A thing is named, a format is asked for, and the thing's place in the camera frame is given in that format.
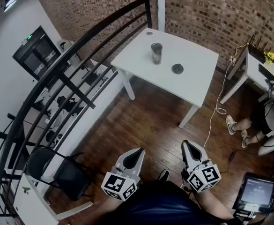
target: knee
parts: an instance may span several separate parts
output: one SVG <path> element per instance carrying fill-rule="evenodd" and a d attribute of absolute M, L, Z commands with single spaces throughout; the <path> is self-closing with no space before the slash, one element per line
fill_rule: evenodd
<path fill-rule="evenodd" d="M 245 118 L 245 122 L 248 127 L 251 127 L 252 121 L 249 118 Z"/>

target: monitor screen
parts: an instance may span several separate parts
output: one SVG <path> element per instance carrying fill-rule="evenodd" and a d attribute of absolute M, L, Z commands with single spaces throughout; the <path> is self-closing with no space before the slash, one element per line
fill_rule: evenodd
<path fill-rule="evenodd" d="M 248 179 L 241 200 L 256 205 L 269 205 L 272 199 L 273 188 L 273 183 Z"/>

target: person's arm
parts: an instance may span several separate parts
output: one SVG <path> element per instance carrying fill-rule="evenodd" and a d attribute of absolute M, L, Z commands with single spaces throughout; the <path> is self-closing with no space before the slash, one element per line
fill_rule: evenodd
<path fill-rule="evenodd" d="M 194 196 L 204 211 L 223 220 L 234 218 L 231 212 L 212 194 L 210 190 L 194 193 Z"/>
<path fill-rule="evenodd" d="M 114 211 L 121 203 L 121 200 L 109 197 L 103 204 L 87 216 L 82 225 L 100 224 L 104 216 Z"/>

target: glass cup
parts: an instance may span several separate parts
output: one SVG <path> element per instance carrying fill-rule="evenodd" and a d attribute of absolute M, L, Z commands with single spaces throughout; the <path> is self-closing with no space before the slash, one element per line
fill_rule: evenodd
<path fill-rule="evenodd" d="M 156 65 L 161 64 L 163 46 L 160 43 L 153 43 L 151 45 L 151 54 L 153 63 Z"/>

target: computer monitor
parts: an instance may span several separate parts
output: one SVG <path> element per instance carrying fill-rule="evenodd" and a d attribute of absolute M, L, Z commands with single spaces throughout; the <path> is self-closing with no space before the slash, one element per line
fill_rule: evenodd
<path fill-rule="evenodd" d="M 246 173 L 233 209 L 269 213 L 274 200 L 274 182 Z"/>
<path fill-rule="evenodd" d="M 263 65 L 259 64 L 259 72 L 269 81 L 274 81 L 274 75 L 270 73 Z"/>

